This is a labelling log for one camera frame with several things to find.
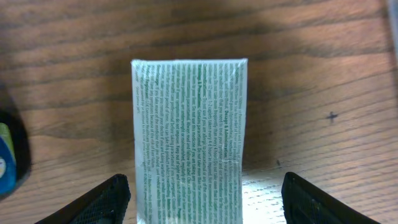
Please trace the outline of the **clear plastic container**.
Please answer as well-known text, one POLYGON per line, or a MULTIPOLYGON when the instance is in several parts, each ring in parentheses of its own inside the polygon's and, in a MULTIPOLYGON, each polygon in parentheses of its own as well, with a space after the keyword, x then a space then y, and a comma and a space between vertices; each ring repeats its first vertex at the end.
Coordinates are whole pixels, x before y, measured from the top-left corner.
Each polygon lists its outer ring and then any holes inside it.
POLYGON ((387 9, 394 43, 394 52, 397 57, 398 49, 398 0, 387 0, 387 9))

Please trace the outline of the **dark bottle white cap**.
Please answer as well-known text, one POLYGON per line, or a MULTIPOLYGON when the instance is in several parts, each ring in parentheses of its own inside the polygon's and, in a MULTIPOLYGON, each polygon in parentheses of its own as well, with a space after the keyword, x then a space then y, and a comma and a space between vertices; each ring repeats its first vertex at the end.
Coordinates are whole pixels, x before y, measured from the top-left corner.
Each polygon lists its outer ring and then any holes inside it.
POLYGON ((1 110, 1 200, 25 182, 31 162, 28 134, 19 114, 1 110))

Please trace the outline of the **white green medicine box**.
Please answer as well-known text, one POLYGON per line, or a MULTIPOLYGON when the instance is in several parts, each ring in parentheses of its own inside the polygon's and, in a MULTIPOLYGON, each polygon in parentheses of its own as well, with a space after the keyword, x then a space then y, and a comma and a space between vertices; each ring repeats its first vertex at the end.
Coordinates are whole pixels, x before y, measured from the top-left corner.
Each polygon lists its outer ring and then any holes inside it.
POLYGON ((133 60, 139 223, 241 223, 248 60, 133 60))

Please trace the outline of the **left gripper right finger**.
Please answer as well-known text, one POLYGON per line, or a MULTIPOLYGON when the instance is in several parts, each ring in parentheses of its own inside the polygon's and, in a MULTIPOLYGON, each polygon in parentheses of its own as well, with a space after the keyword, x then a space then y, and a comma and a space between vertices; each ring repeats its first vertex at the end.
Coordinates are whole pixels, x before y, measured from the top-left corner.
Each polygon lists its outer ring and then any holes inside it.
POLYGON ((287 224, 379 224, 294 172, 285 174, 281 194, 287 224))

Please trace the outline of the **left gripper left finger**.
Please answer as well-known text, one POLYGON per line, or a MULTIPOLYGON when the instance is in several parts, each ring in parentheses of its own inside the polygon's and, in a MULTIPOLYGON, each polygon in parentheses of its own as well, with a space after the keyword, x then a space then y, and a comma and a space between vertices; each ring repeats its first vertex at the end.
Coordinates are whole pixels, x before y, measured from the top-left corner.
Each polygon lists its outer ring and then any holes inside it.
POLYGON ((130 199, 127 176, 116 174, 37 224, 122 224, 130 199))

